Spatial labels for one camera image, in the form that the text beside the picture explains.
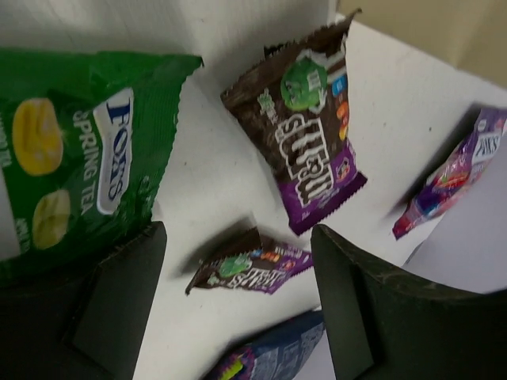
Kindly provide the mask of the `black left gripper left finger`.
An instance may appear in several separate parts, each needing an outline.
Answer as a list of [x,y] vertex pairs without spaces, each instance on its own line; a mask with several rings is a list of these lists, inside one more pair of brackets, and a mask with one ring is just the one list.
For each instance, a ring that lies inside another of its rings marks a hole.
[[130,239],[1,289],[3,379],[131,379],[166,251],[152,222]]

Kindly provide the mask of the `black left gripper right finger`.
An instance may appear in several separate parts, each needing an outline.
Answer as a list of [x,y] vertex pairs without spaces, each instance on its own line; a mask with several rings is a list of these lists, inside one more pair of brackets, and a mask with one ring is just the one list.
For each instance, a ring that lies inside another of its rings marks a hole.
[[311,252],[336,378],[505,378],[505,291],[433,282],[321,224]]

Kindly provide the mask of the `large dark blue candy bag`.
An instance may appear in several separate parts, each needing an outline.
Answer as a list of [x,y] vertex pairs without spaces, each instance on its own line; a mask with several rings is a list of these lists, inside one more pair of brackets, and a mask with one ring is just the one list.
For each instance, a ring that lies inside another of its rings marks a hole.
[[225,354],[206,379],[293,379],[325,332],[321,310],[266,329]]

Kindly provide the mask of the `green Fox's spring tea bag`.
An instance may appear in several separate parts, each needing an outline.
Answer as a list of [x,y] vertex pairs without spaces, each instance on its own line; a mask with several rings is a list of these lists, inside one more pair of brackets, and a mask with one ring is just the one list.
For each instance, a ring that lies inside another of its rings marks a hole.
[[151,220],[198,55],[1,50],[1,285]]

